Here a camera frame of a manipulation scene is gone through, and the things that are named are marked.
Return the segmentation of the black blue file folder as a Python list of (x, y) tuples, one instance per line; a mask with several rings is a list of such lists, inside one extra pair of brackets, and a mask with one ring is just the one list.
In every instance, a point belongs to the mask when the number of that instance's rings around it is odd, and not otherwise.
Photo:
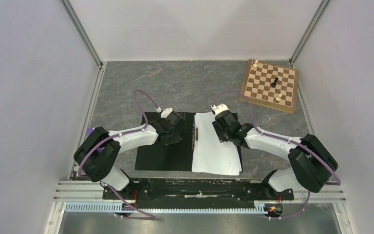
[[(148, 119), (155, 117), (155, 113), (148, 112), (146, 114)], [(196, 113), (181, 112), (179, 114), (186, 120), (186, 125), (181, 132), (182, 140), (170, 145), (155, 143), (139, 147), (136, 156), (136, 170), (193, 172), (192, 160), (196, 133), (194, 117)], [(241, 163), (241, 150), (239, 147), (237, 149)]]

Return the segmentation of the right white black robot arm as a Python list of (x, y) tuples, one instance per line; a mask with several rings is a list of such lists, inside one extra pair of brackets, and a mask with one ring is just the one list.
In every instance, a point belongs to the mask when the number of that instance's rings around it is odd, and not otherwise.
[(265, 131), (253, 124), (240, 124), (229, 110), (213, 111), (212, 125), (220, 141), (231, 142), (237, 147), (261, 150), (282, 157), (290, 163), (285, 170), (273, 170), (263, 180), (262, 194), (268, 199), (281, 192), (304, 188), (318, 193), (337, 178), (338, 163), (321, 141), (312, 134), (289, 137)]

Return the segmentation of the white paper sheet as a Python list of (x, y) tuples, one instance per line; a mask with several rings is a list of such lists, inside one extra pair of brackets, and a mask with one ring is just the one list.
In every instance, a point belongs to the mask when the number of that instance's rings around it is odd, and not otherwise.
[(237, 147), (221, 142), (212, 125), (212, 112), (196, 113), (192, 171), (223, 176), (238, 176), (242, 171)]

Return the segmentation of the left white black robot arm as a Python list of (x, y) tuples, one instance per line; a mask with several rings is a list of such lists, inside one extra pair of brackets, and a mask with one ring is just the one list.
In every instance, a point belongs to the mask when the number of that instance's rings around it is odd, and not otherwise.
[(78, 164), (77, 177), (92, 182), (103, 182), (114, 188), (122, 199), (132, 196), (130, 177), (114, 166), (120, 153), (155, 143), (174, 144), (181, 141), (186, 120), (172, 108), (159, 109), (153, 119), (143, 114), (139, 127), (108, 131), (104, 127), (92, 128), (87, 138), (74, 153)]

